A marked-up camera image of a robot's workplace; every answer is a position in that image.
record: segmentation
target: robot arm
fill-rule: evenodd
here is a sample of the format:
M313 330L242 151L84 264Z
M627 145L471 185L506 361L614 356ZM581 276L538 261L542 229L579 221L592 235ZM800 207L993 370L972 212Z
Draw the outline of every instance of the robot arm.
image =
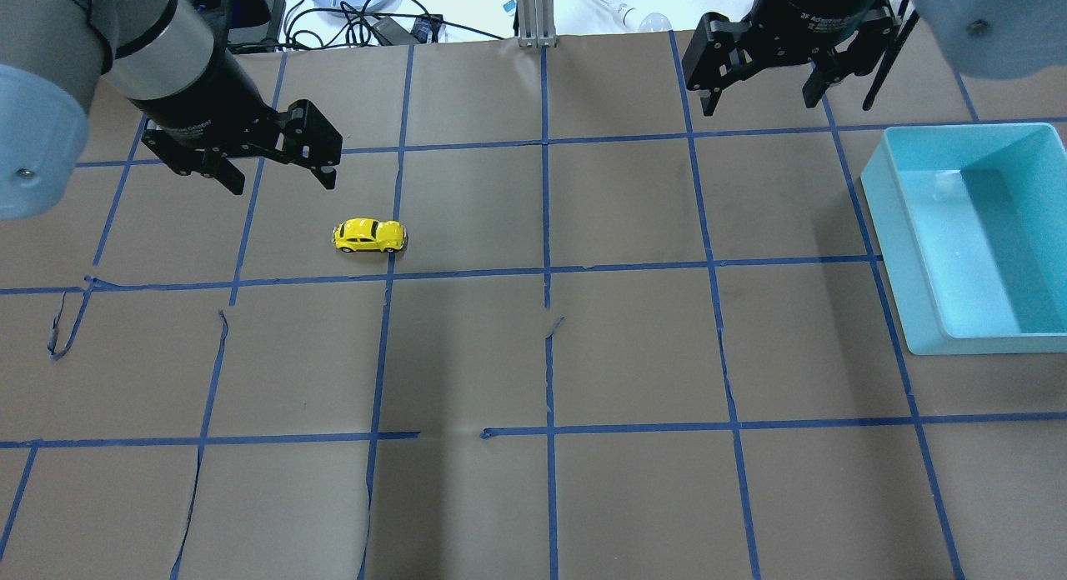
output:
M227 158L266 156L334 188L340 133L306 99L266 104L186 0L0 0L0 220L60 199L100 75L145 112L142 141L175 174L240 195Z
M754 0L739 21L704 14L682 59L686 86L700 91L705 116L722 91L767 67L811 63L805 104L814 107L827 87L847 75L873 71L886 55L867 95L870 109L919 12L929 22L949 63L978 78L1020 78L1067 63L1067 0L913 0L915 12L901 31L888 0ZM854 37L845 51L840 45Z

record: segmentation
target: blue plastic bin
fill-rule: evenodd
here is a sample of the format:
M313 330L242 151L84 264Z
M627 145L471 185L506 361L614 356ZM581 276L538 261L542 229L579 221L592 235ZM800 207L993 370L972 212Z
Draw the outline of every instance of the blue plastic bin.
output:
M912 353L1067 352L1055 128L888 128L863 188Z

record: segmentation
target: screw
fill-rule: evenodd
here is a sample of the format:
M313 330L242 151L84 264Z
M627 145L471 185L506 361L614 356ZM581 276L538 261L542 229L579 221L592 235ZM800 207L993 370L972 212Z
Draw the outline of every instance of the screw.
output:
M975 19L975 21L971 21L971 25L967 27L967 33L975 36L975 34L982 34L988 29L988 21L985 21L985 19Z

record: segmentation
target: grid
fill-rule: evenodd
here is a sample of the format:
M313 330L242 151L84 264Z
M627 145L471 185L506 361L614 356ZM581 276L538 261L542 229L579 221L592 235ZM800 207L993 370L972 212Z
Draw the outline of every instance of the grid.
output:
M368 494L368 509L372 503L376 462L378 458L378 446L381 440L415 440L419 437L419 429L412 429L407 432L382 432L381 431L381 409L382 393L384 390L385 360L388 349L389 317L392 310L393 287L397 280L427 280L435 277L474 277L474 276L543 276L544 279L544 304L545 309L552 304L553 276L569 275L569 273L616 273L633 272L633 270L652 269L705 269L710 285L710 294L714 310L716 333L714 345L717 349L721 362L722 382L727 398L727 409L729 421L684 421L684 423L638 423L638 424L589 424L589 425L557 425L555 420L555 391L554 391L554 334L561 324L566 324L563 318L558 319L556 325L544 338L544 362L545 362L545 401L546 416L543 426L517 426L517 428L487 428L481 433L482 439L498 439L514 436L544 436L546 441L546 467L547 497L546 513L548 519L548 547L550 547L550 573L553 579L560 577L559 569L559 546L558 546L558 505L556 488L556 437L560 435L579 435L579 433L662 433L662 432L721 432L730 433L739 494L737 498L740 502L744 517L745 535L748 546L749 563L751 576L761 578L760 552L758 549L758 530L754 527L752 515L752 503L749 495L745 452L744 432L753 430L769 429L832 429L832 428L861 428L861 426L911 426L914 429L915 439L922 453L923 465L925 467L929 488L937 508L938 520L945 542L945 547L950 557L953 574L956 578L964 578L965 570L960 564L960 558L956 549L951 519L945 511L941 497L941 489L938 483L937 470L930 456L929 447L925 435L925 426L934 424L959 424L959 423L981 423L981 421L1039 421L1039 420L1067 420L1067 412L1042 412L1042 413L1018 413L1018 414L934 414L924 416L918 406L899 337L893 322L887 288L883 285L878 264L881 257L875 253L872 245L871 233L866 226L860 207L860 197L854 182L854 175L846 162L845 151L841 135L843 132L870 131L870 129L888 128L890 124L866 124L866 125L838 125L835 124L833 112L829 99L824 97L823 107L829 124L826 127L811 128L766 128L766 129L739 129L739 131L695 131L692 119L687 104L687 94L682 79L681 59L679 46L674 33L670 33L671 55L674 61L675 71L679 82L679 95L685 116L684 132L650 133L650 135L602 135L602 136L578 136L578 139L552 139L550 135L550 107L548 107L548 62L547 51L541 51L540 55L540 87L541 87L541 139L534 141L495 141L495 143L446 143L430 144L430 146L408 146L408 117L411 99L412 69L415 60L415 49L408 49L407 72L404 81L403 110L400 122L400 136L396 147L360 147L344 150L345 155L363 154L396 154L398 161L398 173L395 182L393 215L400 219L401 211L401 189L403 182L404 157L408 151L416 150L462 150L462 148L483 148L483 147L525 147L539 146L541 150L541 178L542 178L542 222L543 222L543 265L541 268L523 269L471 269L461 272L423 272L423 273L398 273L396 272L396 257L388 257L385 273L367 273L361 276L290 276L270 277L270 279L243 279L241 269L243 265L249 236L255 220L256 203L259 193L259 186L264 173L264 161L259 159L256 167L255 180L251 190L248 205L248 214L244 220L240 249L237 257L237 264L234 270L230 283L202 283L186 285L115 285L99 277L86 277L85 287L46 287L46 288L0 288L0 295L22 295L22 294L80 294L82 300L76 318L74 319L67 348L76 342L77 334L81 325L81 319L85 313L92 295L96 292L138 292L138 291L201 291L221 288L229 291L229 305L234 306L240 294L241 288L264 287L264 285L304 285L304 284L339 284L339 283L384 283L384 307L382 309L380 341L378 349L378 368L375 385L373 410L371 429L368 433L305 433L305 435L283 435L283 436L208 436L208 429L211 421L212 407L218 389L219 376L225 358L225 341L228 326L222 311L220 318L222 329L219 337L219 349L216 362L210 378L207 402L204 406L204 416L198 436L159 437L159 438L99 438L99 439L53 439L53 440L7 440L0 442L2 450L25 450L27 451L26 464L16 489L14 501L6 517L4 532L0 537L0 558L11 537L12 531L17 521L19 504L21 502L27 484L29 483L34 467L34 462L41 450L60 448L117 448L117 447L141 447L141 446L190 446L197 447L197 474L203 461L204 450L207 446L214 445L255 445L255 444L301 444L301 442L344 442L344 440L359 440L369 446L367 461L366 484ZM278 69L277 79L274 86L272 106L277 107L278 96L282 91L283 79L286 71L288 57L283 55ZM956 75L960 94L975 124L993 124L993 122L978 119L976 109L968 94L967 86L962 79ZM1067 117L1046 117L1042 119L1051 124L1067 122ZM831 257L810 257L810 258L717 258L714 254L712 239L708 231L707 212L704 208L704 197L702 195L702 184L700 180L700 163L698 162L697 140L714 139L714 136L728 135L776 135L776 133L803 133L824 132L832 136L834 147L841 165L843 178L848 186L848 193L858 223L859 231L862 236L863 254L854 256L831 256ZM130 146L129 156L126 161L117 162L84 162L79 163L82 167L113 166L122 167L122 175L118 180L117 190L112 202L110 212L105 223L102 233L93 260L93 265L98 265L105 253L111 224L114 221L115 212L120 207L123 190L130 174L131 166L154 165L158 163L155 159L134 159L140 135L134 136ZM558 144L575 143L625 143L625 141L655 141L655 140L686 140L689 151L691 174L694 180L694 197L698 209L701 239L704 249L704 259L698 261L659 261L659 263L627 263L627 264L601 264L601 265L554 265L550 248L550 168L552 166L552 147ZM886 326L892 341L896 365L901 375L902 387L906 394L909 409L908 416L897 417L869 417L869 418L847 418L847 419L805 419L805 420L739 420L736 404L731 389L731 374L723 343L723 331L726 322L722 313L722 303L719 292L718 273L720 269L732 268L732 265L805 265L823 263L866 263L870 265L874 283L877 288L879 302L881 304ZM189 515L192 515L193 506L190 506ZM372 526L368 523L367 532L372 532ZM366 553L364 550L363 566L360 578L366 574ZM175 561L171 577L178 577L181 557Z

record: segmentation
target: toy car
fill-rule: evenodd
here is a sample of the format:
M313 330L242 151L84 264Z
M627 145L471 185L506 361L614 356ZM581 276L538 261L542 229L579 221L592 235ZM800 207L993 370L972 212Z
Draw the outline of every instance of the toy car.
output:
M334 228L333 243L347 254L353 251L393 254L408 245L408 230L399 222L378 222L357 216Z

